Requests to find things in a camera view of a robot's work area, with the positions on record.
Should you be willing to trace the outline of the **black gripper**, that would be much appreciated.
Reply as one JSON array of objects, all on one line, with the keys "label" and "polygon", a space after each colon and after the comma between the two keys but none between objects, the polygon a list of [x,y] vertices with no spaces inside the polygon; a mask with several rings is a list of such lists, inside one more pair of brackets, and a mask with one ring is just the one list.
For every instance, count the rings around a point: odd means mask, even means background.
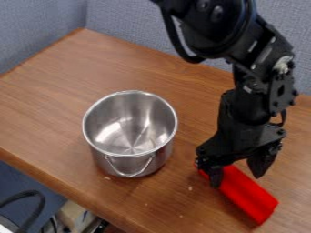
[{"label": "black gripper", "polygon": [[197,148],[197,166],[210,175],[210,186],[223,183],[223,168],[246,159],[251,174],[261,178],[275,162],[286,131],[269,124],[251,126],[233,117],[233,91],[222,96],[218,131]]}]

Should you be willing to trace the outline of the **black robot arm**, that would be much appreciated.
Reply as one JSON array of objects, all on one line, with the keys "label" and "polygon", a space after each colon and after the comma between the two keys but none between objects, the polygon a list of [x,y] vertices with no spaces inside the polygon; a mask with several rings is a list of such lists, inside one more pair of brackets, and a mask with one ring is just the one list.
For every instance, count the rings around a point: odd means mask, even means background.
[{"label": "black robot arm", "polygon": [[233,65],[235,88],[222,94],[218,129],[197,148],[197,167],[215,188],[225,168],[242,159],[262,177],[287,135],[285,123],[271,119],[287,118],[298,97],[291,43],[259,15],[255,0],[150,1],[183,60],[222,58]]}]

